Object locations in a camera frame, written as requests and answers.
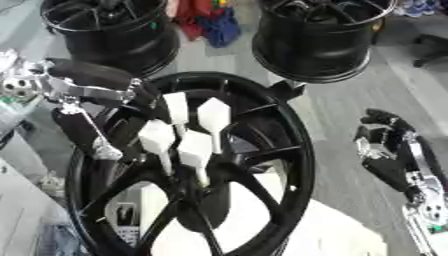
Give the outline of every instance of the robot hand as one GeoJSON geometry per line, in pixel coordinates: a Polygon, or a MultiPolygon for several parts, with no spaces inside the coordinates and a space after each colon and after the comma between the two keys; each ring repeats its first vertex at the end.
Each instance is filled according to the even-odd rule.
{"type": "Polygon", "coordinates": [[[53,119],[85,154],[94,159],[119,160],[122,152],[109,143],[81,103],[129,107],[144,118],[170,123],[168,108],[161,96],[155,86],[115,68],[65,59],[31,63],[13,50],[0,52],[0,97],[8,99],[0,102],[0,110],[1,113],[8,110],[9,114],[8,118],[0,115],[0,139],[2,129],[4,135],[14,128],[3,123],[26,117],[18,109],[29,106],[37,98],[45,98],[59,104],[53,111],[53,119]]]}
{"type": "Polygon", "coordinates": [[[401,149],[406,134],[415,129],[399,116],[368,109],[361,123],[381,126],[368,129],[361,125],[355,135],[362,165],[372,174],[399,192],[409,188],[406,180],[406,154],[401,149]]]}
{"type": "Polygon", "coordinates": [[[447,179],[429,143],[397,115],[368,109],[355,137],[363,166],[399,192],[406,226],[420,255],[446,255],[447,179]]]}

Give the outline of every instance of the wire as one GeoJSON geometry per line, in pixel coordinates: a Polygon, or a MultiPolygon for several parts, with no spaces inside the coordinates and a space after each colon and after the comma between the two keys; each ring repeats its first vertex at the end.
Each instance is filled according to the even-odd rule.
{"type": "Polygon", "coordinates": [[[8,7],[5,7],[5,8],[3,8],[3,9],[0,9],[0,13],[5,12],[5,11],[7,11],[7,10],[11,10],[11,9],[13,9],[13,8],[16,8],[16,7],[19,7],[19,6],[21,6],[22,4],[24,4],[26,1],[27,1],[27,0],[22,0],[22,2],[20,2],[20,3],[12,4],[12,5],[8,6],[8,7]]]}

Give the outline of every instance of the gray floor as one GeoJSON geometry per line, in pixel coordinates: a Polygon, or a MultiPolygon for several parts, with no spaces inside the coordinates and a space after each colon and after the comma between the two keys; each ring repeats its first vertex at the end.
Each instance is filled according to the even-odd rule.
{"type": "MultiPolygon", "coordinates": [[[[264,85],[277,81],[279,78],[262,68],[250,51],[259,10],[253,0],[234,3],[243,31],[238,41],[227,48],[214,49],[203,40],[187,42],[182,36],[176,61],[157,75],[216,70],[264,85]]],[[[61,38],[49,35],[41,25],[38,4],[28,0],[19,8],[0,13],[0,49],[16,48],[32,60],[68,56],[61,38]]],[[[364,109],[382,108],[412,122],[433,143],[440,161],[448,165],[448,158],[443,157],[448,151],[448,63],[424,69],[411,66],[416,56],[430,48],[413,46],[413,38],[421,32],[448,36],[446,24],[448,18],[443,16],[418,20],[391,17],[363,74],[340,83],[309,85],[303,97],[291,101],[314,140],[318,161],[314,198],[382,234],[392,256],[417,255],[401,219],[403,199],[360,167],[351,141],[364,109]]],[[[48,108],[43,106],[33,115],[43,129],[39,138],[31,138],[31,143],[51,169],[63,173],[70,144],[46,116],[48,108]]]]}

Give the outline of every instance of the white 3d-printed part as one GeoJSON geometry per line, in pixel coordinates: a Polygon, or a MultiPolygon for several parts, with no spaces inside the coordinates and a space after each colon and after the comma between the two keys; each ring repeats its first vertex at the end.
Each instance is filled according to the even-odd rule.
{"type": "Polygon", "coordinates": [[[211,98],[198,108],[198,119],[204,129],[213,136],[213,152],[221,154],[221,131],[230,124],[230,107],[211,98]]]}
{"type": "Polygon", "coordinates": [[[195,168],[198,180],[203,187],[210,184],[205,168],[212,155],[212,147],[210,135],[188,130],[177,148],[180,161],[182,164],[195,168]]]}
{"type": "Polygon", "coordinates": [[[166,174],[171,175],[173,169],[168,150],[176,140],[173,127],[161,120],[148,121],[138,132],[138,138],[146,151],[159,156],[166,174]]]}
{"type": "Polygon", "coordinates": [[[176,127],[179,136],[183,137],[187,131],[185,124],[188,123],[188,103],[185,92],[176,92],[163,95],[168,110],[170,112],[171,122],[176,127]]]}

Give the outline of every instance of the red object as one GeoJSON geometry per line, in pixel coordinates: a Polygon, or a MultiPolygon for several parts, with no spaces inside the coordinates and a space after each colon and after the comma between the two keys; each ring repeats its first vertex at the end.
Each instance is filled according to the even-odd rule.
{"type": "Polygon", "coordinates": [[[184,31],[185,35],[187,35],[190,41],[195,40],[196,38],[202,36],[203,29],[197,24],[182,24],[182,31],[184,31]]]}
{"type": "Polygon", "coordinates": [[[202,36],[202,28],[196,24],[197,16],[214,15],[212,0],[179,0],[176,20],[191,41],[202,36]]]}

